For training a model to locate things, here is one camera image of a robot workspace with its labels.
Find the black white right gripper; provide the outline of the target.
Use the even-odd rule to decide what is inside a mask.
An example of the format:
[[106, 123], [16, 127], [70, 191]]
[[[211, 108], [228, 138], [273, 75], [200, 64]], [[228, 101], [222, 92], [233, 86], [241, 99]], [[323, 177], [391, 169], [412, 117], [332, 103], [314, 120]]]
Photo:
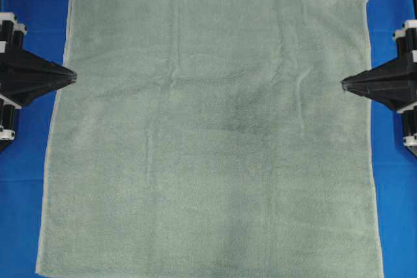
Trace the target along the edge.
[[[401, 115], [403, 145], [416, 146], [416, 20], [407, 20], [394, 35], [398, 57], [341, 81], [342, 89], [385, 105]], [[405, 80], [407, 87], [386, 88], [355, 83]]]

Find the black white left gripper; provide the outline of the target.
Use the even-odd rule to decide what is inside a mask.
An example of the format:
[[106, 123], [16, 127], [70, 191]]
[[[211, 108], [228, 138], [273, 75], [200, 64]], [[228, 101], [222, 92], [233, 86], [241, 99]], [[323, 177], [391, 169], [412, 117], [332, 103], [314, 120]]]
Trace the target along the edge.
[[16, 138], [22, 106], [51, 91], [76, 82], [77, 74], [59, 64], [47, 61], [23, 46], [27, 28], [18, 23], [12, 12], [1, 13], [1, 74], [22, 77], [59, 78], [58, 81], [6, 81], [1, 78], [1, 152]]

